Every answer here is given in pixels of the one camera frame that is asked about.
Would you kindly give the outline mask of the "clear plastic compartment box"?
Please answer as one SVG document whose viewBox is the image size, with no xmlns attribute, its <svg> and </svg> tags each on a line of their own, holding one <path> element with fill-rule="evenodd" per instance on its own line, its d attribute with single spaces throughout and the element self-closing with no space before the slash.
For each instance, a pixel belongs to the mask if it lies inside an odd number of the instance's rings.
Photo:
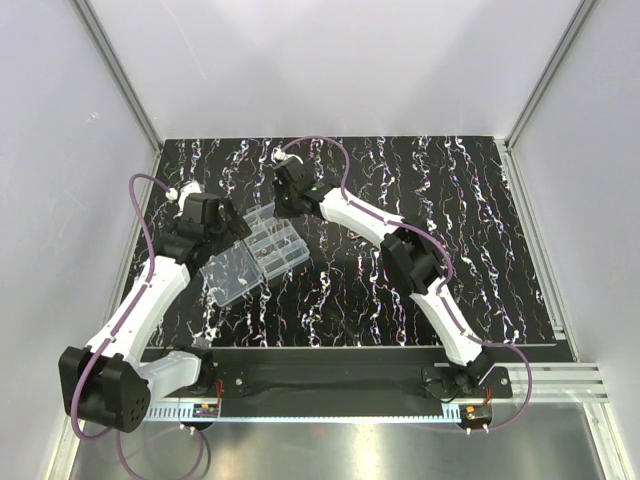
<svg viewBox="0 0 640 480">
<path fill-rule="evenodd" d="M 261 284 L 270 284 L 310 258 L 307 243 L 288 219 L 275 216 L 273 202 L 244 215 L 251 234 L 200 269 L 213 303 L 226 307 Z"/>
</svg>

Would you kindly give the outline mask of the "left aluminium frame post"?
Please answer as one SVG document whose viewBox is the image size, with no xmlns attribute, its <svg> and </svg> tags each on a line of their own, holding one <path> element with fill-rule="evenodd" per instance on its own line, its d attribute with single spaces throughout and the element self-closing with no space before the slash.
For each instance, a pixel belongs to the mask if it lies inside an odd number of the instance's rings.
<svg viewBox="0 0 640 480">
<path fill-rule="evenodd" d="M 71 0 L 70 3 L 89 34 L 94 47 L 111 75 L 112 80 L 141 133 L 151 150 L 155 154 L 158 154 L 162 149 L 164 141 L 160 138 L 156 128 L 153 126 L 91 2 L 87 0 Z"/>
</svg>

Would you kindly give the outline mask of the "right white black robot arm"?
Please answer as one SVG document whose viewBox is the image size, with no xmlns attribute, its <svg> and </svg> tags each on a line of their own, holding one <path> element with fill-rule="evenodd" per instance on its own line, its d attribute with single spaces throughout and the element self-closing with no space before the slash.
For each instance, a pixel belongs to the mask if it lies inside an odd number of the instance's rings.
<svg viewBox="0 0 640 480">
<path fill-rule="evenodd" d="M 424 229 L 314 177 L 300 157 L 278 149 L 273 182 L 279 218 L 316 216 L 363 237 L 380 251 L 387 280 L 412 299 L 445 349 L 461 389 L 480 388 L 495 366 L 448 288 L 451 259 Z"/>
</svg>

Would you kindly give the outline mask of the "aluminium frame post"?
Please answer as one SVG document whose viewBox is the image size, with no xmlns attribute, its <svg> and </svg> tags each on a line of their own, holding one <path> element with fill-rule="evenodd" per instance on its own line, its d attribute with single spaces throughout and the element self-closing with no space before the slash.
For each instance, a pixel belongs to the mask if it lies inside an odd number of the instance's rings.
<svg viewBox="0 0 640 480">
<path fill-rule="evenodd" d="M 598 4 L 598 0 L 581 0 L 578 3 L 514 126 L 504 138 L 504 145 L 508 151 L 517 145 Z"/>
<path fill-rule="evenodd" d="M 112 80 L 141 133 L 151 150 L 155 154 L 158 154 L 162 149 L 164 141 L 160 138 L 156 128 L 153 126 L 91 2 L 87 0 L 71 0 L 70 3 L 89 34 L 94 47 L 111 75 Z"/>
</svg>

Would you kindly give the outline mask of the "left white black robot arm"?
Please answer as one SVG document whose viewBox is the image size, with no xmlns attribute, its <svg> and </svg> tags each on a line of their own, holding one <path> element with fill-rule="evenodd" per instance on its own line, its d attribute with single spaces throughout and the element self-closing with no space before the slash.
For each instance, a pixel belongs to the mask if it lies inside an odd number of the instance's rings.
<svg viewBox="0 0 640 480">
<path fill-rule="evenodd" d="M 165 193 L 179 205 L 176 223 L 147 242 L 143 271 L 110 320 L 84 347 L 69 346 L 58 360 L 64 409 L 81 440 L 91 438 L 82 422 L 130 433 L 152 403 L 184 388 L 204 393 L 216 383 L 213 356 L 203 348 L 179 348 L 150 363 L 142 357 L 198 271 L 251 230 L 229 198 L 203 193 L 196 182 Z"/>
</svg>

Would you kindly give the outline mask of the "right aluminium frame post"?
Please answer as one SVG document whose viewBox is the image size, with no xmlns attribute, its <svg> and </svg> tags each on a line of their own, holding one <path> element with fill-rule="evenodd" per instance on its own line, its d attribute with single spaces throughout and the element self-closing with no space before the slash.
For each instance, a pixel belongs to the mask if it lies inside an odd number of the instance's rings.
<svg viewBox="0 0 640 480">
<path fill-rule="evenodd" d="M 517 145 L 598 4 L 598 0 L 581 0 L 578 3 L 514 126 L 504 138 L 504 145 L 508 151 Z"/>
</svg>

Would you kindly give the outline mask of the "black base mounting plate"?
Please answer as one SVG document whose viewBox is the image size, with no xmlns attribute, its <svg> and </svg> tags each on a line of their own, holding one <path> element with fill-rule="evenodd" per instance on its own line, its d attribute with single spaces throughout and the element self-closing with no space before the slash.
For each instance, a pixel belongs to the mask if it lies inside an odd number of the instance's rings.
<svg viewBox="0 0 640 480">
<path fill-rule="evenodd" d="M 228 397 L 265 393 L 390 390 L 446 400 L 510 399 L 508 370 L 498 365 L 479 385 L 463 375 L 437 346 L 209 347 L 216 377 Z"/>
</svg>

